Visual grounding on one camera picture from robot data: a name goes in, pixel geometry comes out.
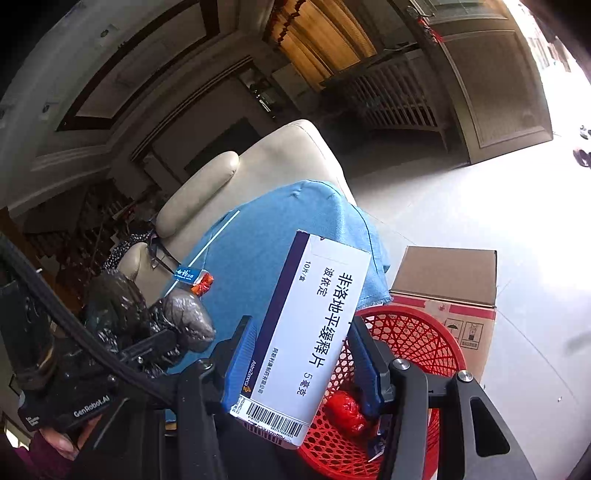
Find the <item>beige leather armchair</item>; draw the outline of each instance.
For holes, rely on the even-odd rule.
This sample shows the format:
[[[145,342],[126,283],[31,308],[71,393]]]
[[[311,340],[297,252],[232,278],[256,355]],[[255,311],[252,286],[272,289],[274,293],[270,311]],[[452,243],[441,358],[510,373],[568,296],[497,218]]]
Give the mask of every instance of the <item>beige leather armchair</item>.
[[[225,152],[208,162],[164,205],[156,231],[168,251],[182,261],[226,212],[300,180],[328,181],[355,205],[339,162],[308,120],[284,125],[240,156]],[[175,269],[162,252],[158,257]],[[145,243],[130,248],[118,268],[135,281],[148,304],[158,300],[171,277],[161,265],[152,267]]]

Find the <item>black cable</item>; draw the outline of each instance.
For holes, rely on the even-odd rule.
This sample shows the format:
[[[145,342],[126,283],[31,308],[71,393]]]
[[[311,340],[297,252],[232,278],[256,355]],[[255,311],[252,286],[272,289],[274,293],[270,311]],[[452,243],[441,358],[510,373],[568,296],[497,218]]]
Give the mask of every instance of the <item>black cable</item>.
[[[39,275],[29,260],[8,238],[0,233],[0,258],[2,258],[24,282],[31,294],[35,295],[47,309],[51,318],[92,358],[129,385],[139,388],[148,395],[174,408],[174,395],[163,385],[135,372],[118,361],[80,323],[74,314],[61,302],[51,287]]]

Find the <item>red decoration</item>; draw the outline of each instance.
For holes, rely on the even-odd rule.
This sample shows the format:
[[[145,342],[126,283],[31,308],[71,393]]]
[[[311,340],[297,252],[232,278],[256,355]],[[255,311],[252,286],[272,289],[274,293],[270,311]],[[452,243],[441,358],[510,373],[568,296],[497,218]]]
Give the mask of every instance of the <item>red decoration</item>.
[[[347,392],[335,392],[324,405],[329,422],[343,435],[356,437],[368,427],[368,421],[361,415],[359,405]]]

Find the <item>tiled floor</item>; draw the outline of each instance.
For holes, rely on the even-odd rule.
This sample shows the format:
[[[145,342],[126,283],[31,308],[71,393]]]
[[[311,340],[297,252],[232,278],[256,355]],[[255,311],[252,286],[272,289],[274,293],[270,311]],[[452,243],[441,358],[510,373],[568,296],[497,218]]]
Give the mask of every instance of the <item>tiled floor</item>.
[[[391,254],[389,281],[407,245],[498,251],[498,317],[482,384],[538,480],[556,480],[591,442],[591,171],[571,153],[591,87],[580,71],[550,69],[543,79],[554,141],[465,167],[432,149],[401,164],[392,144],[379,155],[395,166],[382,168],[381,158],[348,183]]]

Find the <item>metal screw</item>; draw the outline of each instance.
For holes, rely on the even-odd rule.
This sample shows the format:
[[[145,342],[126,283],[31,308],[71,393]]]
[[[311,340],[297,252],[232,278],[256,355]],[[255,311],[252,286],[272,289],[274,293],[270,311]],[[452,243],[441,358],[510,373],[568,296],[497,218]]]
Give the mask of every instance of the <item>metal screw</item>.
[[[457,373],[457,379],[460,382],[470,383],[474,380],[474,375],[472,375],[468,370],[460,370]]]
[[[197,365],[201,370],[204,371],[209,370],[211,367],[213,367],[213,363],[211,362],[211,360],[208,360],[206,358],[200,358],[199,360],[197,360]]]
[[[397,358],[393,361],[394,368],[397,370],[408,370],[410,368],[410,362],[405,358]]]

